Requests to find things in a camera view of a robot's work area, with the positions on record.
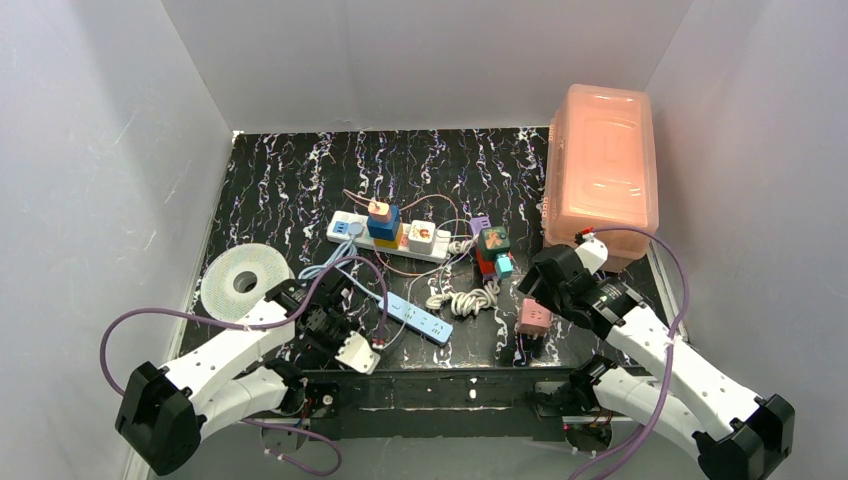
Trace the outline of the pink cube socket adapter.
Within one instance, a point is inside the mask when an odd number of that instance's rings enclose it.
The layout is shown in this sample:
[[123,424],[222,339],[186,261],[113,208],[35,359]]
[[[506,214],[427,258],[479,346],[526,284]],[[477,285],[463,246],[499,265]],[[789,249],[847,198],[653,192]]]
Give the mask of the pink cube socket adapter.
[[524,298],[515,330],[532,338],[544,337],[550,330],[553,314],[533,298]]

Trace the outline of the red cube socket adapter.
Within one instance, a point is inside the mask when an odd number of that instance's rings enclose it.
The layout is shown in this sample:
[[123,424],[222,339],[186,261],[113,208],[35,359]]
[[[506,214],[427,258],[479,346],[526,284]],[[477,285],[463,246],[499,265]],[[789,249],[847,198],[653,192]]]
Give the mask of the red cube socket adapter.
[[491,260],[491,261],[485,260],[483,258],[483,255],[482,255],[480,250],[475,251],[475,257],[476,257],[476,261],[477,261],[479,270],[480,270],[484,280],[493,279],[493,278],[499,279],[496,275],[495,265],[494,265],[494,261],[495,261],[496,257],[495,257],[494,260]]

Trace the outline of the green cube socket adapter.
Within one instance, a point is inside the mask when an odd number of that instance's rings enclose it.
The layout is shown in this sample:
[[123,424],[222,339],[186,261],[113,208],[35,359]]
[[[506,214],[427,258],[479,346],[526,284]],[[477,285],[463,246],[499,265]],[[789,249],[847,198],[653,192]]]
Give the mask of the green cube socket adapter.
[[498,256],[506,255],[511,249],[508,231],[504,226],[488,227],[478,235],[477,249],[484,261],[494,262]]

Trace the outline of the blue power strip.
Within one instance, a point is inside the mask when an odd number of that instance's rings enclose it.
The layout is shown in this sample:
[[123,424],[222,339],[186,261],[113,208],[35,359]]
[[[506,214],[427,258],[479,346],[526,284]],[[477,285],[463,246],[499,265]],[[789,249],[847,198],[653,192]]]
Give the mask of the blue power strip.
[[439,346],[444,346],[450,340],[453,326],[430,312],[410,303],[406,299],[388,293],[388,302],[379,298],[377,305],[381,310],[388,307],[387,315],[404,324],[406,328],[424,336]]

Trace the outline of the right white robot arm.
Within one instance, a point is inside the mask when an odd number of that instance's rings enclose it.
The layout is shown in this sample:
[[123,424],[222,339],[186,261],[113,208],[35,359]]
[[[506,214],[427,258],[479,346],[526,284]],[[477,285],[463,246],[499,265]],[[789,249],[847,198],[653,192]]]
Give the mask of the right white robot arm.
[[594,355],[549,397],[569,408],[603,408],[631,418],[691,455],[709,479],[767,478],[792,452],[794,407],[714,367],[623,280],[597,279],[607,257],[599,240],[546,248],[533,257],[518,289],[592,331],[647,373],[635,376]]

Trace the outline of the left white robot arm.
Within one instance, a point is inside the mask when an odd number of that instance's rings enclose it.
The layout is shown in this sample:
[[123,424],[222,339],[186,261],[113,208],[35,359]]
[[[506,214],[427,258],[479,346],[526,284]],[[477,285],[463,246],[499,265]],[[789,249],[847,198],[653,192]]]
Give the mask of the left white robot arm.
[[145,362],[130,375],[115,428],[158,475],[171,474],[219,430],[262,412],[302,421],[331,405],[331,390],[268,353],[296,339],[361,374],[380,356],[342,311],[352,283],[331,268],[310,282],[286,279],[236,322],[163,366]]

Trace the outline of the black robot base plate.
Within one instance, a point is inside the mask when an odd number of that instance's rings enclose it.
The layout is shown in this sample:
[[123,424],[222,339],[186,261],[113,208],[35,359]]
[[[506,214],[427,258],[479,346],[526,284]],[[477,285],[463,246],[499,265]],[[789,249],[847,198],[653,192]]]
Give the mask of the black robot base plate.
[[559,442],[576,424],[606,426],[558,389],[568,368],[308,370],[307,426],[332,440],[529,437]]

